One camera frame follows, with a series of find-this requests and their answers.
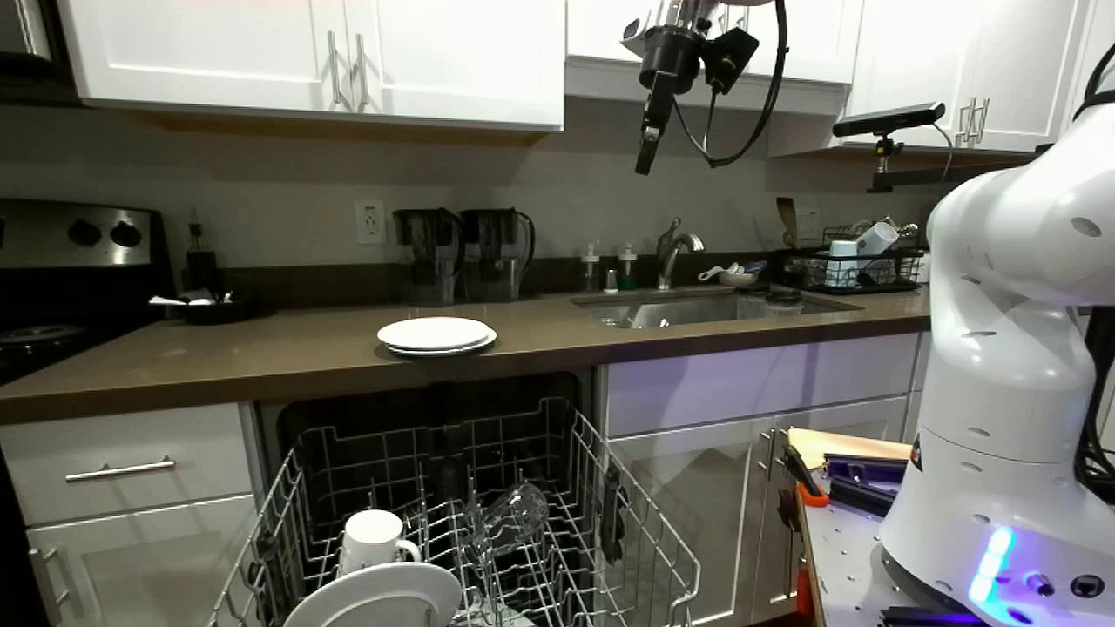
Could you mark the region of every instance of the wall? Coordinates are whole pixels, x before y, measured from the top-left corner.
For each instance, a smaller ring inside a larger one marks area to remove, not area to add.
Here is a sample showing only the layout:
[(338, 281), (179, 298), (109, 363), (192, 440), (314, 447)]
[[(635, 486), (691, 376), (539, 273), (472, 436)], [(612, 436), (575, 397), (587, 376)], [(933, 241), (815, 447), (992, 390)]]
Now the wall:
[[(314, 125), (251, 136), (122, 112), (0, 108), (0, 195), (163, 209), (175, 260), (195, 211), (231, 268), (402, 258), (394, 244), (358, 244), (353, 205), (362, 199), (391, 209), (520, 205), (539, 224), (546, 258), (571, 258), (588, 241), (650, 251), (669, 220), (685, 220), (711, 251), (765, 251), (779, 241), (779, 191), (819, 224), (916, 220), (913, 195), (865, 195), (869, 172), (765, 165), (763, 151), (706, 172), (677, 125), (650, 176), (636, 176), (636, 115), (636, 105), (568, 101), (568, 131), (546, 140), (333, 140)], [(750, 125), (754, 115), (717, 117), (732, 145)]]

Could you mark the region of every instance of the dishwasher rack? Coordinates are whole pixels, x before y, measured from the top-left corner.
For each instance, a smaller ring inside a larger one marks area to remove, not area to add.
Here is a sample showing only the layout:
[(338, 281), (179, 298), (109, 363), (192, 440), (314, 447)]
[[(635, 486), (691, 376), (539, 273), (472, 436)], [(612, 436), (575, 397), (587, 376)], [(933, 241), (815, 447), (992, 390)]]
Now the dishwasher rack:
[[(468, 505), (499, 498), (520, 476), (545, 486), (546, 527), (482, 568)], [(538, 412), (454, 425), (299, 432), (210, 627), (282, 627), (303, 597), (333, 577), (345, 518), (371, 505), (403, 514), (422, 558), (462, 583), (459, 606), (499, 597), (538, 627), (691, 622), (702, 585), (692, 550), (582, 412), (539, 400)]]

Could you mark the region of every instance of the dark countertop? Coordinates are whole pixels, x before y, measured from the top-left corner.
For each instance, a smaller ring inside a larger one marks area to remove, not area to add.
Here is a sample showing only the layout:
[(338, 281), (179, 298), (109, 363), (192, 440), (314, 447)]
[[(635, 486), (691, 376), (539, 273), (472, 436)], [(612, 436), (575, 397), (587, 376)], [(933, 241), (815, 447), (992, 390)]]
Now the dark countertop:
[(0, 425), (222, 400), (303, 400), (413, 388), (433, 378), (551, 374), (595, 363), (927, 327), (927, 289), (894, 295), (842, 295), (840, 302), (849, 302), (849, 309), (681, 323), (655, 332), (604, 327), (578, 309), (571, 295), (443, 307), (436, 314), (489, 320), (499, 332), (499, 345), (468, 360), (425, 363), (387, 355), (373, 338), (387, 320), (433, 314), (417, 307), (290, 309), (214, 327), (160, 320), (24, 378), (9, 378), (0, 388)]

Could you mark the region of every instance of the open dishwasher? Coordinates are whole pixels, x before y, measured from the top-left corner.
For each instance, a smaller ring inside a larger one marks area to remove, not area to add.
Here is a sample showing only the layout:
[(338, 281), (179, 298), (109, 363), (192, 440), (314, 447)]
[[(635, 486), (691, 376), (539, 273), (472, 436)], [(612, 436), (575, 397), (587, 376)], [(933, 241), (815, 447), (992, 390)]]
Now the open dishwasher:
[[(578, 408), (575, 376), (266, 408), (271, 486), (210, 627), (282, 627), (333, 577), (345, 518), (371, 505), (403, 514), (422, 558), (459, 577), (459, 606), (495, 600), (538, 627), (691, 622), (692, 550)], [(472, 511), (522, 480), (545, 527), (483, 558)]]

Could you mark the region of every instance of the stove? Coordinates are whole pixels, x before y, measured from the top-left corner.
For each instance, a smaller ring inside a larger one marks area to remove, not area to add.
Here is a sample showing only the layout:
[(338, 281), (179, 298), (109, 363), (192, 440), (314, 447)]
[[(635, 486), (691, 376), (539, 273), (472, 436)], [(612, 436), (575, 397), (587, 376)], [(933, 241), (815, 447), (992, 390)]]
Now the stove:
[(160, 211), (0, 199), (0, 384), (158, 320), (154, 294), (175, 294)]

